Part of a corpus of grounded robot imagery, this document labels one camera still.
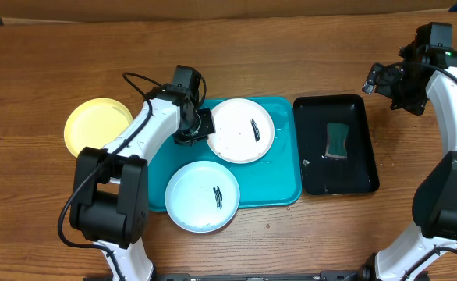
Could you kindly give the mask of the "white round plate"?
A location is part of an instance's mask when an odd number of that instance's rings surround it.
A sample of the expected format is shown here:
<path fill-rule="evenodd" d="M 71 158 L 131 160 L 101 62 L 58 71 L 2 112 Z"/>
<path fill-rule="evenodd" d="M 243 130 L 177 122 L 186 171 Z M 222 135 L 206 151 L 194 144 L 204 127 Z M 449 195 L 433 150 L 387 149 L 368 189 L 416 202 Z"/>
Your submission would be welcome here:
<path fill-rule="evenodd" d="M 266 109 L 255 101 L 233 98 L 212 111 L 214 133 L 209 148 L 221 159 L 248 164 L 269 152 L 275 138 L 275 125 Z"/>

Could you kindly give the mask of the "green sponge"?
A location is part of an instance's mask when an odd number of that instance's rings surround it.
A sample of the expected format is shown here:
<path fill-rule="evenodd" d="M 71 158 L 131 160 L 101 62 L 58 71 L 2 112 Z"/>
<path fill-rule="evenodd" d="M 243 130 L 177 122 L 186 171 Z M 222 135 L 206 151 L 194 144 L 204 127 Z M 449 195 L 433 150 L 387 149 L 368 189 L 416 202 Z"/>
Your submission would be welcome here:
<path fill-rule="evenodd" d="M 344 123 L 327 124 L 327 144 L 324 153 L 325 158 L 346 159 L 346 140 L 349 134 L 349 126 Z"/>

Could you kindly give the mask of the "yellow-green round plate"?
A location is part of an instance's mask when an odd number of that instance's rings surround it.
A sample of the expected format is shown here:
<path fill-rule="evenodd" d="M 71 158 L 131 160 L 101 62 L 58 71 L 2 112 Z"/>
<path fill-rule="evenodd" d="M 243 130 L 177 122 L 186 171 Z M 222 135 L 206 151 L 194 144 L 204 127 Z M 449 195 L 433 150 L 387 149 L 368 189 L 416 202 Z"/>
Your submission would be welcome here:
<path fill-rule="evenodd" d="M 64 127 L 64 141 L 77 157 L 85 148 L 103 148 L 117 138 L 133 121 L 131 112 L 119 101 L 95 98 L 79 105 Z"/>

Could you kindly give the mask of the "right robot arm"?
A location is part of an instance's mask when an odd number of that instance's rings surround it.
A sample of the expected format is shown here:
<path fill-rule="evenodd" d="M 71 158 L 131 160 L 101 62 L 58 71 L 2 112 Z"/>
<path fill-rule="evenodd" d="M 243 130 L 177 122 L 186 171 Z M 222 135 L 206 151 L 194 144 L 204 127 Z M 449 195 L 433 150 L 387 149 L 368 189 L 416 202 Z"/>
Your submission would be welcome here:
<path fill-rule="evenodd" d="M 390 98 L 391 108 L 414 115 L 434 106 L 443 156 L 417 188 L 412 222 L 387 248 L 359 268 L 358 280 L 426 280 L 426 268 L 442 255 L 457 255 L 457 51 L 401 51 L 402 62 L 372 65 L 363 92 Z"/>

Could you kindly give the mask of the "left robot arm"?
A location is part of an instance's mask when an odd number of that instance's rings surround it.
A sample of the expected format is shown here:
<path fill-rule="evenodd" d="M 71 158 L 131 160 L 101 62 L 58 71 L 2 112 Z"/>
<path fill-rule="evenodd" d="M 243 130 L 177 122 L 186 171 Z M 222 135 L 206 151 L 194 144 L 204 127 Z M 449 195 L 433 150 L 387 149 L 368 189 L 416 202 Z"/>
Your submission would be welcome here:
<path fill-rule="evenodd" d="M 155 269 L 141 239 L 148 217 L 148 166 L 169 138 L 191 146 L 214 131 L 209 108 L 202 106 L 202 78 L 162 84 L 144 94 L 140 114 L 107 148 L 84 148 L 77 157 L 73 193 L 58 218 L 60 240 L 65 219 L 101 251 L 112 280 L 152 280 Z"/>

